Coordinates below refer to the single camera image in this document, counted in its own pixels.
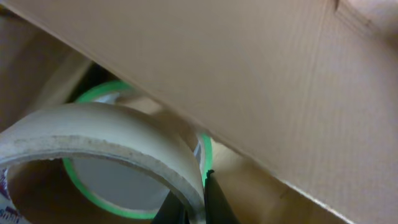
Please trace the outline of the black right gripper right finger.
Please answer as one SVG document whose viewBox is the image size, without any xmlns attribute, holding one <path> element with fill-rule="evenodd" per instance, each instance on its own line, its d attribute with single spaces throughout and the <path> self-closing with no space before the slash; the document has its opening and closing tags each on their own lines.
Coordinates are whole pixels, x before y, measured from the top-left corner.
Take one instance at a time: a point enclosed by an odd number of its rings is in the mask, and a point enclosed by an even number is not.
<svg viewBox="0 0 398 224">
<path fill-rule="evenodd" d="M 240 224 L 215 178 L 214 170 L 206 173 L 205 212 L 207 224 Z"/>
</svg>

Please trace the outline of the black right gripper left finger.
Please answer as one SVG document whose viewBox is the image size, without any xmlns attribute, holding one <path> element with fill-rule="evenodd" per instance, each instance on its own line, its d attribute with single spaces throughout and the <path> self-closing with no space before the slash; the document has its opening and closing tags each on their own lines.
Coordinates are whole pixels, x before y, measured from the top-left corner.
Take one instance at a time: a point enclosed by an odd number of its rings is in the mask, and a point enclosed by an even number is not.
<svg viewBox="0 0 398 224">
<path fill-rule="evenodd" d="M 151 224 L 189 224 L 183 203 L 169 192 Z"/>
</svg>

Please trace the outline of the beige masking tape roll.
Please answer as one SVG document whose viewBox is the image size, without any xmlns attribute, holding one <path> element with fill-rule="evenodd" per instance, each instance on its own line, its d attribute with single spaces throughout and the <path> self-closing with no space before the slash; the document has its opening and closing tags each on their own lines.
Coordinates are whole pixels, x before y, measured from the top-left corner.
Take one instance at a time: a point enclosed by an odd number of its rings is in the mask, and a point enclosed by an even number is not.
<svg viewBox="0 0 398 224">
<path fill-rule="evenodd" d="M 198 162 L 188 144 L 148 114 L 104 103 L 37 110 L 1 133 L 1 167 L 61 157 L 114 161 L 168 187 L 191 223 L 205 223 Z"/>
</svg>

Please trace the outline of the green tape roll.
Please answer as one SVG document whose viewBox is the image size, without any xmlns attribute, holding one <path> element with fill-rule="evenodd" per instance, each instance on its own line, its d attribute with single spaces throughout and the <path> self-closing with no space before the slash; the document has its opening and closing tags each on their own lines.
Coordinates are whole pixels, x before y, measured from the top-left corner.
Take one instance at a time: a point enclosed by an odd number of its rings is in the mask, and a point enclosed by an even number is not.
<svg viewBox="0 0 398 224">
<path fill-rule="evenodd" d="M 124 105 L 149 114 L 181 135 L 192 150 L 202 176 L 212 167 L 213 148 L 209 136 L 198 133 L 179 116 L 120 80 L 93 87 L 76 102 Z M 152 177 L 117 162 L 64 158 L 63 165 L 75 187 L 89 201 L 120 217 L 151 220 L 170 192 Z"/>
</svg>

